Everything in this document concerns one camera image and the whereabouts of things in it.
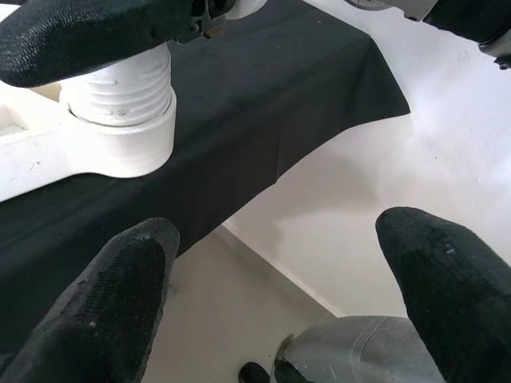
ribbed white cylinder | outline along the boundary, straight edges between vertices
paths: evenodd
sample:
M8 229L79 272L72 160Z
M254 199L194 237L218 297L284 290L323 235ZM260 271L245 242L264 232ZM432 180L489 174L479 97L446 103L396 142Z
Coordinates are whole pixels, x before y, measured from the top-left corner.
M172 100L167 44L96 72L64 80L60 101L72 114L95 124L143 124L167 110Z

white wall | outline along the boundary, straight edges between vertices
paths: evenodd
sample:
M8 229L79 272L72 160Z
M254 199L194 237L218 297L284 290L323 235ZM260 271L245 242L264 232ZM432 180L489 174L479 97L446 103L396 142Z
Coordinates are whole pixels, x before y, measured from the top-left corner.
M387 207L463 223L511 263L511 71L399 10L309 2L373 37L412 114L342 133L225 226L334 314L405 314L374 231Z

white floor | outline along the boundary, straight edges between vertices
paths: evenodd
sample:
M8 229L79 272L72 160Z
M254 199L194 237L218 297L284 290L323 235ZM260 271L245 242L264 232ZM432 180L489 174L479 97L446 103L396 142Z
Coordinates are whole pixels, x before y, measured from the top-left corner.
M144 383L236 383L247 361L268 368L280 342L331 318L224 231L181 256Z

gray floor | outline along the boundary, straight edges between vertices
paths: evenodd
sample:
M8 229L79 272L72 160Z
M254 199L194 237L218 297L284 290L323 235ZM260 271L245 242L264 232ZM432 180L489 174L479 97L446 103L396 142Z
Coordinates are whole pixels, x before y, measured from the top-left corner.
M180 257L144 383L236 383L280 342L331 315L224 229Z

baseboard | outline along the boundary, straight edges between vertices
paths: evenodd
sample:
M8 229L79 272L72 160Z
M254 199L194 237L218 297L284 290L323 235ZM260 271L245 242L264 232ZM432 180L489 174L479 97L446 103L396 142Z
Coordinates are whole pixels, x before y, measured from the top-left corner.
M247 239L245 238L244 233L241 230L239 230L239 228L232 222L225 221L221 226L219 226L215 230L215 233L220 239L222 239L230 248L234 249L235 251L242 252L249 251L259 256L271 267L276 269L284 278L286 278L292 284L297 286L301 291L303 291L306 295L311 297L326 311L332 313L335 317L340 318L346 316L341 310L339 310L334 305L330 304L320 294L317 294L314 289L312 289L295 273L290 271L286 266L284 266L278 260L275 260L272 257L267 256L264 253L264 251L257 249L256 247L253 246L253 244L249 243L249 241L247 241Z

